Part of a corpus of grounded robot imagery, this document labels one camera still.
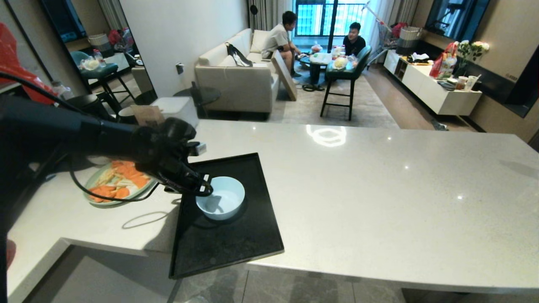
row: kitchen island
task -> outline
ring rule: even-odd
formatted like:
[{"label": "kitchen island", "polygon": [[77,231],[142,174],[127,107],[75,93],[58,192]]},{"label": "kitchen island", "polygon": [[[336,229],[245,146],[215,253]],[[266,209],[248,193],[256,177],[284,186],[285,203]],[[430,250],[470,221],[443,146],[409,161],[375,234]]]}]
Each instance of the kitchen island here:
[{"label": "kitchen island", "polygon": [[[253,269],[539,293],[539,155],[515,135],[214,120],[197,132],[208,152],[191,162],[260,156],[285,252]],[[162,189],[97,208],[67,173],[44,183],[8,234],[9,301],[70,245],[170,253],[181,200]]]}]

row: light blue bowl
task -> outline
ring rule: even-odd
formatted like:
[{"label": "light blue bowl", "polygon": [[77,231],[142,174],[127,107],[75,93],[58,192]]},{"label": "light blue bowl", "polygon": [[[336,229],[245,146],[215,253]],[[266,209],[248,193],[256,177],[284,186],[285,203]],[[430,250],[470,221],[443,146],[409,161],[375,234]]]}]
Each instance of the light blue bowl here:
[{"label": "light blue bowl", "polygon": [[215,177],[210,184],[213,193],[208,197],[196,197],[198,208],[212,220],[232,218],[245,198],[243,185],[231,177]]}]

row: white sofa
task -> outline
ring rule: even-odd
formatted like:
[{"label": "white sofa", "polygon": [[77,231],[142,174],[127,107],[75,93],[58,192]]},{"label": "white sofa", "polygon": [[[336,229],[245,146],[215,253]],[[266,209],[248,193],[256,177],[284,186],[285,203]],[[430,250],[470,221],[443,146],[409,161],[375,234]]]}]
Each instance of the white sofa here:
[{"label": "white sofa", "polygon": [[266,31],[255,31],[254,45],[251,29],[245,29],[228,39],[244,56],[267,67],[240,67],[228,56],[225,42],[198,58],[195,75],[199,86],[221,91],[219,100],[206,109],[231,112],[271,113],[279,89],[279,76],[271,62],[262,61],[261,47]]}]

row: food plate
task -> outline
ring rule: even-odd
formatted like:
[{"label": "food plate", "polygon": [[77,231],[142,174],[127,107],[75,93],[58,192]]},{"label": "food plate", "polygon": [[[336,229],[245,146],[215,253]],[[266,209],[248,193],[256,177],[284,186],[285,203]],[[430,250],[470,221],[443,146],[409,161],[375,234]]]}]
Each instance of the food plate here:
[{"label": "food plate", "polygon": [[[157,181],[135,169],[129,161],[112,161],[99,169],[86,183],[86,189],[101,195],[121,199],[134,198]],[[103,201],[89,194],[84,194],[90,204],[107,206],[123,203],[122,201]]]}]

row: wall outlet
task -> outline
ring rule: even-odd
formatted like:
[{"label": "wall outlet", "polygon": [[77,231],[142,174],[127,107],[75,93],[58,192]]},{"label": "wall outlet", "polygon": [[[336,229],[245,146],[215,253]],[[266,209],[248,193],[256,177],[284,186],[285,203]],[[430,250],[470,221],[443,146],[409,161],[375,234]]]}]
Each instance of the wall outlet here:
[{"label": "wall outlet", "polygon": [[511,79],[511,80],[513,80],[513,81],[516,81],[516,80],[519,79],[518,77],[515,77],[515,76],[511,75],[510,73],[507,73],[507,74],[506,74],[506,77],[509,78],[509,79]]},{"label": "wall outlet", "polygon": [[176,63],[176,71],[178,72],[178,75],[183,73],[183,67],[184,67],[183,64]]}]

